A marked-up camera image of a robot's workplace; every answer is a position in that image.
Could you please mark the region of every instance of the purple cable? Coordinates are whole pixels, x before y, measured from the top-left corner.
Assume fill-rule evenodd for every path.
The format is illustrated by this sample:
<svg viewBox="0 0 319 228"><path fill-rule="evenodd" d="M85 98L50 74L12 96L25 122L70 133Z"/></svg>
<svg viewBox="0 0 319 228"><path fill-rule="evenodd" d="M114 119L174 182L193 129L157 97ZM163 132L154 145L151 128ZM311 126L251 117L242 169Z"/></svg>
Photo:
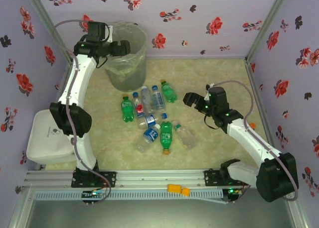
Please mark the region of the purple cable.
<svg viewBox="0 0 319 228"><path fill-rule="evenodd" d="M76 19L62 21L62 22L56 24L56 25L53 27L52 35L53 35L53 38L55 39L56 43L57 43L60 47L62 47L63 49L65 49L67 52L69 52L70 55L72 56L73 60L75 61L75 68L76 68L76 70L75 70L74 76L73 76L73 78L72 78L72 80L71 80L70 87L69 87L69 90L68 90L67 96L66 96L66 115L67 115L67 117L68 117L68 119L69 119L69 122L70 122L70 125L71 125L71 128L72 128L72 132L73 132L73 143L72 143L72 145L74 146L75 155L76 155L76 157L78 158L78 160L81 162L81 164L83 165L83 167L85 167L89 172L93 173L94 175L96 175L96 176L102 178L102 179L106 182L106 184L108 185L108 188L109 188L109 192L108 192L107 194L106 194L106 190L105 190L105 196L104 196L102 199L100 199L100 200L97 201L97 202L92 203L92 205L94 205L94 204L98 204L98 203L104 201L105 199L107 199L107 198L110 196L110 194L111 194L111 184L110 184L109 180L108 180L106 177L104 177L104 176L102 176L101 174L99 174L99 173L93 171L91 168L89 168L89 167L83 162L83 160L82 160L82 158L81 158L81 156L80 156L80 154L79 154L79 152L78 152L77 145L76 145L76 142L77 142L76 129L75 129L75 125L74 125L74 122L73 122L72 117L71 117L71 114L70 114L69 100L70 100L70 94L71 94L71 91L72 91L73 84L74 84L75 79L76 79L76 76L77 76L77 74L78 74L79 62L78 62L78 59L76 58L76 56L73 54L73 52L72 52L71 50L69 50L68 48L66 48L63 44L60 44L60 43L57 41L56 36L55 36L56 28L57 28L58 26L62 25L62 24L68 23L68 22L88 22L88 21L86 21L86 20L76 20Z"/></svg>
<svg viewBox="0 0 319 228"><path fill-rule="evenodd" d="M214 84L214 86L219 86L219 85L222 85L222 84L226 84L226 83L237 83L241 86L243 86L249 93L250 95L250 100L251 100L251 106L250 106L250 110L249 112L246 114L246 116L244 117L244 125L245 125L245 128L246 130L250 133L250 135L252 135L265 149L266 151L268 151L275 159L276 161L281 165L281 167L283 168L283 170L285 171L285 173L287 174L289 180L291 181L293 187L294 187L294 190L295 190L295 196L293 198L286 198L286 197L283 197L283 199L285 199L286 201L289 201L289 202L293 202L295 200L297 200L298 198L298 188L297 188L297 185L292 177L292 175L290 174L290 172L288 171L288 169L286 168L286 166L283 164L283 162L273 153L273 151L266 145L264 144L251 130L250 128L248 127L247 125L247 118L248 116L252 113L253 111L253 108L254 108L254 97L251 93L251 91L249 90L249 88L242 82L240 81L237 81L237 80L227 80L227 81L224 81L224 82L220 82L220 83L217 83L217 84Z"/></svg>

